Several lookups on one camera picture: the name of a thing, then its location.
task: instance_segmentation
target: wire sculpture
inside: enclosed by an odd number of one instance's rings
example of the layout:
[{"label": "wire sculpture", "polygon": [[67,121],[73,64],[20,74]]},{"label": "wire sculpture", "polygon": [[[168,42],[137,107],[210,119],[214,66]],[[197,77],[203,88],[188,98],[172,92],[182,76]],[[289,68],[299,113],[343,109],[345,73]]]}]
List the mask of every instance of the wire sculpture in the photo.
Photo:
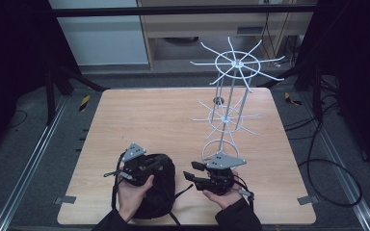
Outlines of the wire sculpture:
[{"label": "wire sculpture", "polygon": [[[203,149],[202,149],[202,160],[207,163],[208,161],[212,160],[212,158],[218,156],[218,155],[226,155],[224,152],[224,145],[230,145],[235,153],[236,158],[240,159],[239,150],[237,148],[236,142],[233,138],[232,133],[235,133],[238,130],[245,130],[249,132],[250,134],[258,136],[259,134],[253,132],[252,130],[246,128],[243,126],[243,120],[244,118],[250,118],[250,117],[257,117],[260,115],[242,115],[243,109],[245,107],[246,99],[248,96],[248,93],[253,93],[251,90],[251,79],[257,75],[262,75],[267,78],[282,81],[284,79],[275,78],[271,75],[268,75],[266,73],[263,73],[260,71],[261,64],[262,63],[269,63],[269,62],[276,62],[284,59],[284,57],[281,57],[279,59],[272,59],[272,60],[263,60],[259,61],[252,52],[261,44],[261,41],[258,42],[254,48],[252,48],[249,52],[243,52],[243,51],[235,51],[233,49],[233,45],[230,42],[230,38],[227,38],[227,41],[230,46],[229,51],[225,51],[223,53],[220,53],[218,51],[215,51],[203,44],[201,42],[203,48],[217,54],[218,56],[215,59],[214,63],[210,64],[197,64],[194,62],[191,62],[191,64],[194,65],[213,65],[218,69],[218,78],[210,83],[210,85],[216,85],[216,95],[213,99],[213,107],[210,108],[206,104],[202,103],[200,100],[198,100],[198,103],[205,107],[208,111],[208,117],[207,118],[191,118],[193,121],[208,121],[209,124],[213,127],[213,131],[205,138],[206,140],[209,139],[215,132],[221,133],[221,138],[218,140],[213,140],[207,143]],[[228,99],[225,103],[225,100],[223,99],[223,88],[224,88],[224,79],[225,78],[231,79],[231,85],[230,85],[230,92],[228,95]],[[232,96],[233,96],[233,90],[235,88],[235,81],[236,80],[243,80],[246,90],[241,99],[238,100],[236,104],[232,106]],[[225,134],[228,134],[230,136],[230,141],[225,140]],[[218,143],[219,148],[218,151],[214,153],[206,153],[208,146]],[[246,161],[242,160],[240,162],[240,165],[245,164]]]}]

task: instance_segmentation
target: black backpack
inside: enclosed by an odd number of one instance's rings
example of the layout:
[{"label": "black backpack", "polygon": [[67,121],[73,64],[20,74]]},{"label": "black backpack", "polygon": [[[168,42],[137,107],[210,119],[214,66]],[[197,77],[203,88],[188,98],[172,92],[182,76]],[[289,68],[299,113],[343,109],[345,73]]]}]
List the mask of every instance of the black backpack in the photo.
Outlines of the black backpack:
[{"label": "black backpack", "polygon": [[[136,214],[133,218],[139,219],[152,219],[159,218],[169,214],[175,223],[180,226],[178,219],[172,213],[172,206],[174,201],[187,190],[191,189],[193,185],[190,185],[186,190],[175,194],[175,165],[172,159],[166,154],[149,154],[146,155],[147,159],[153,158],[167,158],[162,167],[153,171],[154,180],[152,187],[146,192],[146,197],[143,199],[140,207],[138,208]],[[99,222],[92,231],[100,230],[116,230],[114,227],[114,219],[118,210],[116,208],[117,201],[117,190],[118,190],[118,172],[119,163],[117,170],[111,174],[115,174],[115,186],[113,187],[112,195],[112,208],[113,210],[101,221]]]}]

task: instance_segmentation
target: human hand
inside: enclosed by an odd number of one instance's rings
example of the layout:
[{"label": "human hand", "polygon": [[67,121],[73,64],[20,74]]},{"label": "human hand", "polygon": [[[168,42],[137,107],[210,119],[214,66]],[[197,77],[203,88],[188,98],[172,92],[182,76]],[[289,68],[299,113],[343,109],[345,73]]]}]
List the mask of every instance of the human hand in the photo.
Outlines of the human hand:
[{"label": "human hand", "polygon": [[150,175],[142,186],[133,186],[122,180],[119,183],[119,215],[128,222],[137,212],[145,197],[145,193],[152,187],[154,175]]},{"label": "human hand", "polygon": [[[239,181],[239,178],[236,177],[238,176],[238,172],[235,170],[232,170],[233,175],[235,175],[234,179],[236,181]],[[236,203],[238,200],[240,200],[243,196],[239,194],[239,190],[241,190],[242,187],[238,184],[234,184],[233,188],[227,192],[224,195],[216,195],[210,191],[204,190],[202,193],[208,197],[209,200],[216,202],[222,210],[227,208],[227,206],[232,205]]]}]

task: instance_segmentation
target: gray floor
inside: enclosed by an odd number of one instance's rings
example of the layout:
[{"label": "gray floor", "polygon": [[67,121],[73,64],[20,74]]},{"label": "gray floor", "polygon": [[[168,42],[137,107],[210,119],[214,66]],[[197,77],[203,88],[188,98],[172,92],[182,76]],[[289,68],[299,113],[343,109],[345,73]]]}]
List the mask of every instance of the gray floor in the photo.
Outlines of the gray floor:
[{"label": "gray floor", "polygon": [[[205,45],[224,52],[228,49],[227,38],[200,38]],[[249,51],[252,38],[232,38],[235,49]],[[166,40],[158,41],[159,49],[155,54],[155,67],[151,70],[124,69],[117,74],[86,75],[96,83],[108,88],[169,88],[169,87],[206,87],[217,77],[217,72],[211,67],[194,66],[189,61],[204,63],[215,58],[201,49],[198,42],[172,44]],[[266,73],[277,75],[290,68],[290,63],[281,67],[263,66]],[[253,85],[268,81],[258,77]],[[66,193],[69,180],[79,157],[79,150],[83,147],[87,129],[90,128],[96,105],[101,97],[100,92],[88,89],[75,81],[71,81],[75,91],[71,96],[60,96],[57,93],[57,102],[65,100],[66,105],[59,124],[51,137],[43,156],[12,217],[10,229],[13,230],[57,230],[57,229],[90,229],[90,227],[64,227],[57,222],[60,205],[54,204],[57,196]],[[310,91],[295,92],[293,84],[295,77],[291,77],[280,85],[271,88],[277,104],[281,120],[286,128],[288,124],[312,117],[308,109]],[[289,92],[294,100],[300,100],[302,106],[287,103],[284,94]],[[90,95],[88,107],[79,112],[84,96]],[[324,107],[335,103],[334,98],[325,100]],[[17,109],[6,133],[0,141],[0,212],[13,192],[17,180],[28,163],[40,136],[45,129],[46,109],[45,91],[43,88],[25,94],[18,100]],[[326,199],[314,204],[317,220],[308,226],[300,225],[264,225],[266,230],[370,230],[362,226],[360,218],[370,216],[370,162],[362,160],[361,152],[352,131],[349,129],[345,117],[338,114],[339,107],[333,108],[324,116],[323,131],[314,143],[311,157],[330,159],[332,152],[337,153],[343,165],[355,176],[362,186],[363,200],[360,206],[342,208]],[[287,136],[297,163],[306,160],[311,138],[316,128],[315,122],[292,131]],[[329,164],[314,163],[310,165],[311,177],[316,189],[327,198],[340,203],[348,203],[347,187],[340,180],[341,177],[335,167]],[[305,166],[300,167],[304,183],[309,195],[316,195],[309,184]]]}]

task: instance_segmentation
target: floor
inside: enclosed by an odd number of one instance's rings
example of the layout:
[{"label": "floor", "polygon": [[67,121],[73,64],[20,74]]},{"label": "floor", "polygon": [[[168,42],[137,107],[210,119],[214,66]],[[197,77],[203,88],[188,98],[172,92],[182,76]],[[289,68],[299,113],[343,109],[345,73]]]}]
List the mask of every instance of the floor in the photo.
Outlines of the floor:
[{"label": "floor", "polygon": [[[248,52],[254,38],[230,38],[234,49]],[[87,74],[86,77],[108,88],[169,88],[204,87],[216,80],[214,66],[196,66],[190,62],[211,63],[216,57],[201,47],[200,42],[224,52],[229,49],[227,38],[199,38],[197,42],[177,42],[160,39],[152,69],[122,69],[118,73]],[[279,56],[291,58],[292,47],[280,49]],[[254,53],[260,59],[260,53]],[[294,65],[294,59],[278,64],[263,65],[262,71],[278,76]],[[269,79],[257,77],[252,86]],[[324,76],[332,89],[323,91],[324,123],[314,141],[317,122],[312,120],[311,89],[296,92],[296,77],[292,76],[271,88],[281,120],[297,163],[312,158],[334,161],[345,167],[359,182],[362,200],[356,206],[347,206],[359,196],[357,182],[332,164],[317,162],[310,165],[310,178],[306,165],[300,170],[308,194],[316,196],[314,203],[317,220],[314,224],[264,225],[265,230],[370,230],[370,162],[362,158],[362,150],[352,130],[340,114],[334,97],[337,85],[333,76]],[[54,203],[66,193],[69,179],[78,160],[84,139],[90,128],[101,92],[88,89],[78,82],[71,96],[57,93],[56,100],[61,116],[53,130],[45,126],[45,91],[37,89],[18,100],[16,114],[0,141],[0,225],[10,230],[90,230],[90,227],[64,227],[57,222],[60,205]],[[285,93],[292,101],[287,102]],[[90,102],[79,112],[82,99],[89,95]]]}]

